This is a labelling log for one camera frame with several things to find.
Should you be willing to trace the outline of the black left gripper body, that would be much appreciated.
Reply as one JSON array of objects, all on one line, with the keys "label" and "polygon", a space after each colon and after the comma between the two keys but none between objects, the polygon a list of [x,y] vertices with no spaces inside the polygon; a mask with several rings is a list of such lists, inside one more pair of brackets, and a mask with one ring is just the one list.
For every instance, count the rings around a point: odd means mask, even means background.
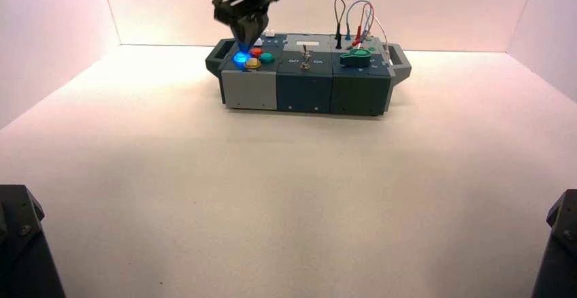
[{"label": "black left gripper body", "polygon": [[268,13],[269,5],[279,0],[212,0],[214,19],[233,22],[244,17],[256,18]]}]

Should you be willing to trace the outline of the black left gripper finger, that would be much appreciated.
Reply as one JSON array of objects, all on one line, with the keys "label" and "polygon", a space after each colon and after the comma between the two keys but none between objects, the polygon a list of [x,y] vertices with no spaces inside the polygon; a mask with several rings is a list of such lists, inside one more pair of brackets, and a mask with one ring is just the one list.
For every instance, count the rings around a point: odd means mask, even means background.
[{"label": "black left gripper finger", "polygon": [[269,23],[269,17],[267,13],[253,14],[248,20],[245,28],[245,52],[254,46],[258,38],[260,38],[262,32],[266,29]]},{"label": "black left gripper finger", "polygon": [[243,19],[234,19],[230,24],[231,32],[237,42],[240,52],[248,52],[248,36],[246,34],[246,26]]}]

